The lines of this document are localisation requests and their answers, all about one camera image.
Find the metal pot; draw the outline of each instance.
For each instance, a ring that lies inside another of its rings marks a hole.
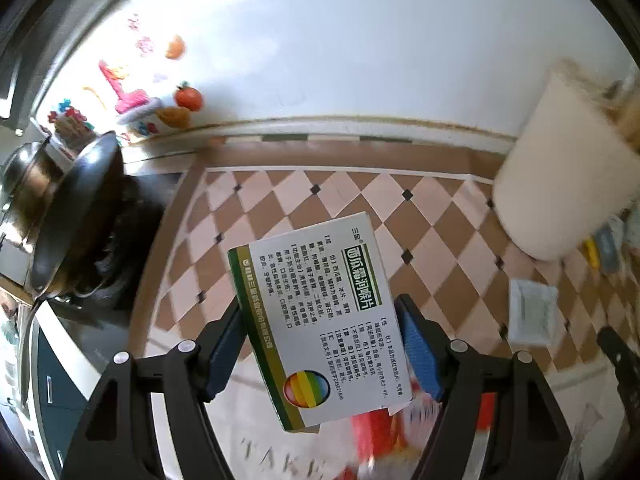
[[[38,228],[62,170],[47,154],[44,142],[17,148],[0,170],[0,232],[5,239],[31,253]]]

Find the black stovetop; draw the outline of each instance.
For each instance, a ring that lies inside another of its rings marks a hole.
[[[69,294],[60,300],[49,300],[71,339],[100,373],[116,352],[127,347],[142,270],[180,174],[127,178],[129,193],[125,193],[122,211],[110,239],[95,255],[98,272],[87,272],[83,284],[76,289],[89,292],[106,275],[105,283],[85,298]]]

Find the paper towel roll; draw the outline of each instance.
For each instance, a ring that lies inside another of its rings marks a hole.
[[[636,197],[640,157],[562,73],[553,72],[494,182],[495,211],[518,247],[567,254]]]

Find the black small square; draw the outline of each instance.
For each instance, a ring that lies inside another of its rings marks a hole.
[[[414,256],[411,254],[411,251],[409,249],[405,249],[404,253],[402,253],[401,258],[406,265],[409,265],[411,263],[411,260],[414,259]]]

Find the green label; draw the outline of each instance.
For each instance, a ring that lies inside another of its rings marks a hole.
[[[351,290],[358,303],[358,310],[367,310],[382,303],[378,282],[373,272],[366,244],[349,247],[342,251],[347,265]]]

